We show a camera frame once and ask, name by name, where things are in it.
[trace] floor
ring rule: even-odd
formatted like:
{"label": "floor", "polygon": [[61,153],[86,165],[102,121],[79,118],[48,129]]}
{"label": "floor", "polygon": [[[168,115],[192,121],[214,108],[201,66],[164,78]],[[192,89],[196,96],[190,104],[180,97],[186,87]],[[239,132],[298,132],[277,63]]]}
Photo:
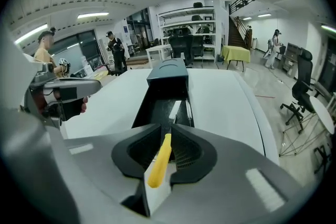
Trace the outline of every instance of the floor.
{"label": "floor", "polygon": [[[159,55],[151,54],[153,66],[159,62]],[[259,101],[262,109],[264,110],[266,117],[271,125],[276,140],[278,153],[283,152],[291,145],[291,141],[294,142],[294,146],[300,146],[307,138],[314,138],[323,130],[320,122],[317,123],[313,129],[315,123],[318,121],[316,116],[308,121],[308,125],[303,133],[298,136],[297,128],[294,127],[286,131],[287,135],[283,134],[283,131],[288,127],[297,124],[297,120],[293,119],[290,126],[286,126],[285,122],[290,118],[291,113],[286,108],[280,109],[282,103],[290,104],[295,99],[292,97],[291,88],[295,84],[295,80],[288,77],[284,71],[280,69],[270,70],[264,67],[265,60],[262,59],[263,53],[260,51],[251,51],[251,63],[244,64],[244,72],[242,72],[242,63],[231,62],[229,70],[238,72],[245,82],[252,88],[257,100]],[[149,63],[144,65],[129,66],[132,69],[150,68]],[[195,61],[193,68],[202,68],[200,61]],[[203,68],[205,69],[223,69],[226,70],[227,63],[214,63],[212,61],[204,61]],[[115,76],[107,76],[101,79],[102,85],[106,85],[112,81]],[[319,97],[319,100],[327,105],[326,100],[323,97]],[[325,133],[317,136],[312,143],[308,143],[308,147],[302,147],[302,152],[294,155],[292,147],[289,147],[286,153],[290,156],[280,157],[280,166],[286,170],[293,178],[297,180],[302,186],[320,180],[320,174],[314,174],[314,170],[318,166],[318,159],[313,153],[313,149],[320,145],[325,145],[327,152],[329,148],[327,146],[328,139]]]}

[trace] yellow handle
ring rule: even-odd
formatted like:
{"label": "yellow handle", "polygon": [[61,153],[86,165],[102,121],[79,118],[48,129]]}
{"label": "yellow handle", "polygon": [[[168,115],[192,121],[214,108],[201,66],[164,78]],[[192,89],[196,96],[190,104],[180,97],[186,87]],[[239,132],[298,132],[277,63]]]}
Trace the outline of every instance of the yellow handle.
{"label": "yellow handle", "polygon": [[162,180],[167,169],[170,153],[172,151],[172,147],[170,146],[171,141],[172,134],[166,134],[164,136],[163,144],[157,155],[158,157],[156,158],[156,162],[154,163],[154,167],[148,178],[147,184],[151,188],[158,188],[162,184]]}

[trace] man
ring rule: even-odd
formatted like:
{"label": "man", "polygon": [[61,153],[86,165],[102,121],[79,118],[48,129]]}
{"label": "man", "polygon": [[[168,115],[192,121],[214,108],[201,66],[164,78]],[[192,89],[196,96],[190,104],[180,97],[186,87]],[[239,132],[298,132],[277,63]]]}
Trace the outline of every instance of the man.
{"label": "man", "polygon": [[65,72],[64,66],[57,67],[55,64],[54,59],[52,56],[48,53],[48,49],[51,48],[52,45],[54,45],[54,34],[55,29],[52,27],[50,31],[44,31],[39,35],[38,37],[38,43],[39,47],[37,51],[34,54],[34,58],[41,61],[41,62],[51,62],[54,66],[54,73],[57,77],[62,78],[62,74]]}
{"label": "man", "polygon": [[[52,27],[50,31],[42,32],[38,37],[39,47],[34,54],[34,58],[41,61],[41,62],[51,62],[54,66],[54,73],[57,77],[63,78],[63,73],[67,71],[67,67],[64,65],[60,65],[59,67],[56,66],[54,59],[49,54],[48,49],[54,45],[54,34],[55,34],[55,27]],[[55,98],[60,98],[60,93],[58,91],[54,92]],[[40,112],[43,111],[43,108],[46,105],[45,98],[43,93],[39,93],[34,96],[35,103]],[[85,97],[83,100],[77,100],[71,103],[63,104],[63,109],[65,114],[67,115],[67,119],[79,115],[80,113],[84,113],[86,111],[86,103],[88,102],[88,98]]]}
{"label": "man", "polygon": [[122,74],[127,71],[127,65],[125,60],[125,49],[119,38],[116,38],[112,31],[106,33],[109,38],[108,47],[112,51],[114,58],[114,66],[117,74]]}

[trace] black stand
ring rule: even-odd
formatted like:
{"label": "black stand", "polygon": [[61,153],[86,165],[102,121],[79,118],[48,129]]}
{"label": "black stand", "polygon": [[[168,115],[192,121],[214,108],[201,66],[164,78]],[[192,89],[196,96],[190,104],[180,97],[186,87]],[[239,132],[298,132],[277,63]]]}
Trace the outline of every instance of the black stand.
{"label": "black stand", "polygon": [[[243,64],[243,72],[244,72],[244,62],[243,62],[243,61],[239,61],[239,60],[234,60],[234,61],[237,62],[237,63],[236,63],[236,66],[238,65],[238,62],[242,62],[242,64]],[[229,68],[230,63],[231,63],[231,60],[229,61],[229,64],[227,65],[226,70]]]}
{"label": "black stand", "polygon": [[301,123],[301,121],[302,121],[302,119],[303,119],[303,116],[302,116],[302,114],[299,112],[300,109],[301,109],[301,107],[296,108],[296,107],[293,105],[293,103],[290,104],[290,105],[282,104],[282,105],[280,106],[280,109],[283,109],[283,107],[285,107],[285,108],[287,108],[288,110],[290,110],[291,112],[293,112],[293,115],[289,118],[288,121],[286,121],[286,125],[288,126],[290,120],[291,120],[292,118],[296,117],[296,118],[298,119],[299,124],[300,124],[300,127],[301,127],[301,129],[299,130],[299,134],[301,134],[302,131],[303,131],[303,126],[302,126],[302,123]]}
{"label": "black stand", "polygon": [[326,149],[324,148],[324,146],[314,148],[314,153],[316,151],[321,155],[322,162],[321,162],[320,166],[314,171],[314,174],[316,174],[323,167],[323,175],[325,175],[325,171],[327,169],[327,163],[328,163],[329,157],[331,155],[326,154]]}

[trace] white table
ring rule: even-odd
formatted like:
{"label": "white table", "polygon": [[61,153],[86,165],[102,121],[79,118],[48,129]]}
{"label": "white table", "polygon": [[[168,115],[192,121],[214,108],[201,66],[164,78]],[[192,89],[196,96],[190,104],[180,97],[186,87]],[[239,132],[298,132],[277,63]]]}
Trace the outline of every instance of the white table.
{"label": "white table", "polygon": [[170,44],[165,44],[165,45],[158,45],[158,46],[146,49],[150,67],[153,68],[152,61],[151,61],[151,56],[150,56],[150,52],[151,51],[158,51],[159,52],[160,60],[164,60],[165,57],[164,57],[163,50],[165,50],[165,49],[171,49],[171,48],[172,47],[170,46]]}
{"label": "white table", "polygon": [[[294,141],[292,141],[289,138],[289,136],[287,135],[286,131],[288,129],[286,129],[283,132],[283,135],[284,136],[287,135],[288,140],[290,141],[290,145],[288,147],[286,147],[286,149],[281,150],[279,156],[291,156],[291,155],[295,156],[295,155],[300,154],[302,151],[304,151],[306,148],[308,148],[325,130],[327,130],[330,134],[334,134],[334,124],[333,124],[333,121],[332,121],[332,118],[329,114],[328,109],[314,96],[310,96],[309,100],[310,100],[310,103],[311,103],[312,107],[314,108],[315,113],[311,113],[311,114],[307,115],[306,117],[304,117],[304,119],[301,121],[301,123],[303,123],[305,121],[308,121],[308,123],[309,123],[310,120],[315,115],[317,115],[318,119],[317,119],[315,125],[311,129],[311,132],[310,132],[309,136],[306,138],[306,140],[303,143],[301,143],[299,146],[294,146],[294,143],[300,137],[300,134],[294,139]],[[311,138],[319,121],[322,122],[322,125],[323,125],[324,129],[321,132],[319,132],[317,135],[315,135],[313,138]]]}
{"label": "white table", "polygon": [[334,134],[334,124],[328,112],[328,109],[314,96],[309,98],[315,113],[330,134]]}
{"label": "white table", "polygon": [[[86,113],[65,122],[69,138],[123,132],[132,127],[151,69],[129,70],[92,95]],[[190,103],[198,129],[243,142],[279,164],[267,118],[244,80],[233,71],[188,69]]]}

